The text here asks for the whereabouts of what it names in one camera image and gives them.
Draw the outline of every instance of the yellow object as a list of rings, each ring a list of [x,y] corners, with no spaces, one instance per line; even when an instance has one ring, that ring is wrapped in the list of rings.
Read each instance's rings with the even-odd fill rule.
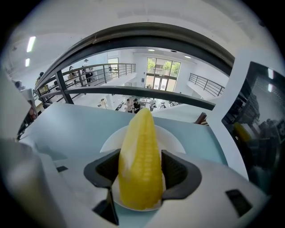
[[[250,134],[245,130],[245,128],[240,123],[235,122],[233,126],[237,136],[241,141],[247,142],[251,140]]]
[[[120,196],[136,210],[153,207],[163,192],[155,124],[144,108],[130,121],[119,157]]]

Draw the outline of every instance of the glass door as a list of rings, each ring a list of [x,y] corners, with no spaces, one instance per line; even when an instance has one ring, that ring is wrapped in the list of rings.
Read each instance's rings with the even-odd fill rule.
[[[159,89],[159,86],[160,86],[160,78],[159,77],[155,77],[155,81],[154,81],[154,84],[153,84],[153,88],[155,90],[158,90]]]
[[[160,90],[164,90],[165,91],[166,85],[167,85],[167,81],[168,81],[168,79],[165,79],[165,78],[162,78],[160,80],[160,87],[159,87]]]

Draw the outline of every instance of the desk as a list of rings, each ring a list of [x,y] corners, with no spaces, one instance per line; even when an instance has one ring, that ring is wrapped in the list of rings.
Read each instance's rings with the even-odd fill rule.
[[[139,102],[140,103],[144,103],[145,105],[145,107],[147,107],[147,104],[150,104],[151,103],[151,99],[146,99],[146,98],[141,98],[140,100],[139,100]]]
[[[133,113],[54,103],[31,124],[20,142],[37,146],[53,160],[82,158],[99,153],[104,142],[129,124]],[[155,125],[171,132],[186,154],[227,164],[224,153],[208,126],[154,117]],[[115,204],[121,227],[144,227],[155,214],[136,212]]]

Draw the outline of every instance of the railing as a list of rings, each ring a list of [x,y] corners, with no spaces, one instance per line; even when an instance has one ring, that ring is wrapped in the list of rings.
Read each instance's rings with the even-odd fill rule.
[[[91,77],[95,78],[93,81],[88,81],[87,78],[84,78],[82,76],[84,74],[81,72],[82,68],[74,69],[71,72],[65,73],[62,73],[61,71],[65,67],[75,62],[97,53],[102,53],[118,48],[121,49],[129,47],[149,46],[169,48],[184,52],[186,54],[194,55],[199,59],[209,62],[227,75],[230,75],[234,62],[233,55],[231,55],[224,48],[217,45],[212,40],[203,36],[201,37],[198,33],[194,33],[190,30],[183,28],[181,30],[181,27],[157,23],[126,24],[104,29],[90,35],[89,37],[84,38],[83,40],[80,40],[54,61],[54,63],[41,77],[35,89],[39,92],[39,97],[42,100],[46,101],[46,99],[51,99],[51,96],[61,96],[60,99],[56,101],[58,102],[64,99],[64,101],[69,104],[73,104],[73,98],[80,94],[100,93],[123,95],[128,94],[147,98],[160,98],[167,101],[197,106],[208,110],[212,110],[214,108],[215,104],[212,104],[205,100],[167,91],[126,86],[94,87],[94,85],[106,83],[108,80],[112,79],[112,77],[116,77],[116,75],[112,74],[111,76],[106,75],[109,65],[114,64],[105,64],[105,66],[88,66],[88,68],[103,66],[103,72],[96,73]],[[124,73],[127,74],[128,72],[135,71],[135,65],[130,65],[130,67],[128,67],[128,64],[125,66],[119,64],[117,68],[118,72],[115,72],[115,74],[118,74],[118,77]],[[77,74],[72,78],[64,80],[63,76],[72,72],[77,72]],[[39,90],[47,83],[53,81],[56,81],[56,84],[53,85],[53,88],[50,88],[50,91],[41,94]]]
[[[189,81],[200,86],[203,90],[212,94],[214,97],[220,96],[224,92],[224,87],[222,85],[193,73],[190,74]]]
[[[43,87],[39,88],[37,92],[40,100],[43,102],[44,108],[48,107],[51,104],[50,101],[56,96],[60,96],[60,98],[56,99],[55,102],[60,102],[64,99],[66,103],[73,103],[72,99],[80,94],[70,97],[63,92],[66,89],[70,87],[98,86],[114,78],[119,78],[134,72],[135,64],[131,63],[89,65],[64,73],[58,71],[54,77],[51,77],[46,82],[46,85],[50,82],[54,82],[54,85],[43,93],[40,91]]]

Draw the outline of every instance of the chair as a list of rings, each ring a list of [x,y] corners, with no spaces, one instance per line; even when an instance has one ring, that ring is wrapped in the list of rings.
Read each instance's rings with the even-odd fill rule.
[[[165,102],[160,102],[159,103],[159,109],[164,109],[164,108],[166,108]]]

